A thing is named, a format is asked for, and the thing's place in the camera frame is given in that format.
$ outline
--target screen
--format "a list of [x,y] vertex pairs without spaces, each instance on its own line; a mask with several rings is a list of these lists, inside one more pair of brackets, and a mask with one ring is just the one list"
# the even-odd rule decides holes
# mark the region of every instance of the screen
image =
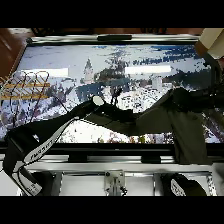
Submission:
[[[205,66],[193,45],[63,45],[27,47],[17,68],[33,76],[41,72],[50,87],[47,99],[20,100],[16,124],[50,119],[66,113],[92,95],[108,103],[116,88],[121,87],[117,106],[134,113],[150,108],[169,89],[178,86],[198,90],[211,85],[211,68]],[[18,100],[1,102],[3,139],[13,128],[12,110]],[[224,142],[223,112],[203,113],[207,143]],[[60,143],[149,143],[172,144],[172,134],[146,134],[127,137],[105,127],[77,121],[63,132]]]

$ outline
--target beige object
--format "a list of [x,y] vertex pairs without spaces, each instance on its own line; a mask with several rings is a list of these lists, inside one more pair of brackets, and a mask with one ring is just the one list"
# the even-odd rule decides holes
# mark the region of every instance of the beige object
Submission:
[[224,56],[224,28],[205,28],[195,49],[200,56],[206,52],[214,58]]

